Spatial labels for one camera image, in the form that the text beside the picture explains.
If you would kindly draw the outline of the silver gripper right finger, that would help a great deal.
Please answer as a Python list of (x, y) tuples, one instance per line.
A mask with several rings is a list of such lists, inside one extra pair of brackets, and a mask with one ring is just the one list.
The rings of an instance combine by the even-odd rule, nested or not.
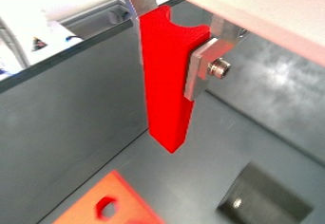
[(212, 38), (190, 54), (185, 97), (194, 101), (209, 85), (214, 76), (224, 79), (232, 65), (222, 56), (237, 46), (248, 35), (248, 30), (220, 16), (214, 15), (210, 25)]

